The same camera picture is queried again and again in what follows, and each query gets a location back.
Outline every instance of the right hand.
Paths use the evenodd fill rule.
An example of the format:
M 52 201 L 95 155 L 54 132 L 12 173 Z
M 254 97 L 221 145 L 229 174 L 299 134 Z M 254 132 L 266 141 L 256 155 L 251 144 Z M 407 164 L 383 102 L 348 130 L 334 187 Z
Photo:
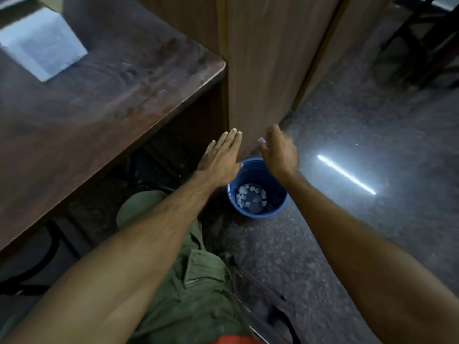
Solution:
M 279 181 L 295 176 L 298 171 L 298 151 L 292 139 L 277 124 L 266 130 L 267 143 L 260 144 L 260 151 L 269 172 Z

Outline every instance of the wooden desk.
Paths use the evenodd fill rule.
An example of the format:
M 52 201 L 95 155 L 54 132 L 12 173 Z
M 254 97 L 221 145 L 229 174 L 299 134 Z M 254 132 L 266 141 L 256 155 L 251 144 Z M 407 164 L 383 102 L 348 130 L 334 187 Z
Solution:
M 89 55 L 46 84 L 0 51 L 0 249 L 224 75 L 133 0 L 66 0 Z

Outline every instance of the dark floor area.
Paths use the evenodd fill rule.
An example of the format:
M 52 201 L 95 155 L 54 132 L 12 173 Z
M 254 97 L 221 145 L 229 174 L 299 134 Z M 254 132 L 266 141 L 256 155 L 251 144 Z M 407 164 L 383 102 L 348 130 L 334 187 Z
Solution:
M 372 64 L 379 43 L 400 24 L 385 17 L 281 128 L 297 144 L 301 172 L 314 186 L 413 254 L 459 295 L 459 93 L 434 88 L 410 92 L 376 79 Z M 196 150 L 186 150 L 178 142 L 171 146 L 179 150 L 177 158 L 171 159 L 166 146 L 170 139 L 166 130 L 149 142 L 152 150 L 140 155 L 139 172 L 174 188 L 196 165 Z M 376 194 L 327 166 L 318 155 Z M 73 202 L 69 211 L 89 238 L 100 243 L 117 231 L 115 215 L 124 200 L 144 189 L 107 177 Z M 309 343 L 379 342 L 291 200 L 272 219 L 248 220 L 236 214 L 225 193 L 216 193 L 200 219 L 208 249 L 228 250 L 260 281 L 295 304 Z M 89 251 L 68 220 L 58 223 L 81 253 Z M 0 280 L 30 267 L 48 244 L 46 232 L 37 234 L 20 254 L 0 264 Z M 73 262 L 61 246 L 52 264 L 33 281 L 52 283 Z M 0 323 L 34 299 L 0 296 Z

